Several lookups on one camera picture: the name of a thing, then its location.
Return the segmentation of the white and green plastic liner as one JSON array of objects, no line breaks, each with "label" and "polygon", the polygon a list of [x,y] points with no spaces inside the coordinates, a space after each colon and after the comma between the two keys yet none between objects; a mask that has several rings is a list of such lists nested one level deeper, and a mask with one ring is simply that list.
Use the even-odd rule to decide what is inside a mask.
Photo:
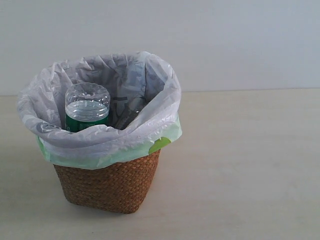
[{"label": "white and green plastic liner", "polygon": [[[65,94],[85,82],[108,90],[109,120],[72,133],[65,130]],[[18,94],[17,111],[47,162],[95,170],[147,156],[176,141],[182,135],[181,96],[174,69],[159,56],[146,51],[102,54],[44,68]],[[121,113],[126,100],[135,97],[144,97],[146,106],[124,130],[112,127],[117,102]]]}]

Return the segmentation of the woven brown waste basket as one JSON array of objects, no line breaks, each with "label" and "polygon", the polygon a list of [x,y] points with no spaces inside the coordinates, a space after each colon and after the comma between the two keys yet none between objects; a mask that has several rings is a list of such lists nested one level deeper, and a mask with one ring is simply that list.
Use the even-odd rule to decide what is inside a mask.
[{"label": "woven brown waste basket", "polygon": [[132,214],[151,187],[160,150],[108,167],[89,170],[55,165],[66,200],[72,204],[112,213]]}]

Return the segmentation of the clear bottle with red label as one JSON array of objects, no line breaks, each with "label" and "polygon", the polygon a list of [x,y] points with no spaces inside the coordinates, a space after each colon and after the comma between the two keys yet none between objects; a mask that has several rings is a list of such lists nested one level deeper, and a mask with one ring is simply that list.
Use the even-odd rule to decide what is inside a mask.
[{"label": "clear bottle with red label", "polygon": [[126,100],[122,112],[118,113],[116,107],[118,107],[119,104],[120,101],[117,102],[117,105],[114,105],[114,115],[112,116],[113,119],[110,121],[110,125],[115,129],[124,130],[147,105],[147,101],[141,96]]}]

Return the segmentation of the clear bottle with green label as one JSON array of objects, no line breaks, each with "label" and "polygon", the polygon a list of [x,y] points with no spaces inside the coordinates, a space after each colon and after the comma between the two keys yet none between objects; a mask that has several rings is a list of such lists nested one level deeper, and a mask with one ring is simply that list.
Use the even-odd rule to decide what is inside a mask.
[{"label": "clear bottle with green label", "polygon": [[110,94],[102,85],[76,83],[65,93],[65,129],[76,133],[96,125],[106,125]]}]

